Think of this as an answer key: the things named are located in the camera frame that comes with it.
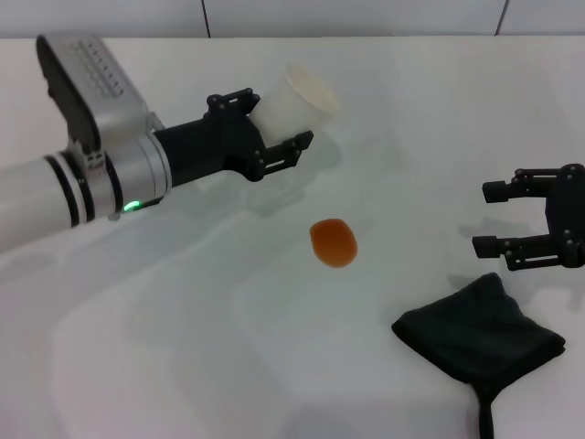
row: white wall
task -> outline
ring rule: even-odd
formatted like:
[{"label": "white wall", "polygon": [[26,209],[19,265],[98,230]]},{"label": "white wall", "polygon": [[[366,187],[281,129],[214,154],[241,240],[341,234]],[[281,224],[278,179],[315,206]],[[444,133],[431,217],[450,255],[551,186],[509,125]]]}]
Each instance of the white wall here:
[{"label": "white wall", "polygon": [[493,35],[505,0],[207,0],[212,37]]},{"label": "white wall", "polygon": [[584,34],[584,0],[511,0],[501,35]]},{"label": "white wall", "polygon": [[0,0],[0,37],[91,30],[109,37],[206,37],[199,0]]}]

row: black cloth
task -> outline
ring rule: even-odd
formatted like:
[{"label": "black cloth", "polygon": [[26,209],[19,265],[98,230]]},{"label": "black cloth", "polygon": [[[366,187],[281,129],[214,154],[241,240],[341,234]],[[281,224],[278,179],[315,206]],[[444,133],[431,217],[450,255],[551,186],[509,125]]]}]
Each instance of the black cloth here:
[{"label": "black cloth", "polygon": [[450,377],[473,386],[481,439],[494,438],[491,405],[498,393],[565,351],[565,339],[524,316],[495,273],[409,311],[392,330]]}]

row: white table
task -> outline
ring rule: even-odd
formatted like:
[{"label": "white table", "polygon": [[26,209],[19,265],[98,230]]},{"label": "white table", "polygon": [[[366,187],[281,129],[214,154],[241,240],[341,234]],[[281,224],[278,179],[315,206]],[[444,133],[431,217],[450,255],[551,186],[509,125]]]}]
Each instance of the white table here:
[{"label": "white table", "polygon": [[[198,119],[209,94],[266,90],[290,60],[346,111],[295,169],[208,177],[3,255],[3,438],[475,437],[471,390],[389,326],[490,271],[567,339],[497,398],[496,436],[581,435],[585,269],[509,273],[471,237],[546,232],[542,201],[488,206],[481,186],[585,161],[585,38],[109,43],[167,125]],[[62,149],[33,42],[1,40],[0,56],[2,166]],[[359,242],[344,270],[311,250],[332,217]]]}]

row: orange object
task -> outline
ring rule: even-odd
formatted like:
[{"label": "orange object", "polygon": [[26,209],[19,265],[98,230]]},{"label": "orange object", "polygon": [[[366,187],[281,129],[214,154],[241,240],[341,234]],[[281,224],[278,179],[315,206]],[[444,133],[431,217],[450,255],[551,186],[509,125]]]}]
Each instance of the orange object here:
[{"label": "orange object", "polygon": [[342,268],[357,256],[354,232],[340,219],[324,219],[311,228],[314,254],[325,265]]}]

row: green led light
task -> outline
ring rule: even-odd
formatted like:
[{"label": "green led light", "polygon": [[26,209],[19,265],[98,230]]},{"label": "green led light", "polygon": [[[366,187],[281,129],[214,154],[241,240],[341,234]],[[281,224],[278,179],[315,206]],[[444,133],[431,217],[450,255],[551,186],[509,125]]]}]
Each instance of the green led light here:
[{"label": "green led light", "polygon": [[124,206],[124,212],[128,212],[140,207],[140,201],[131,201]]}]

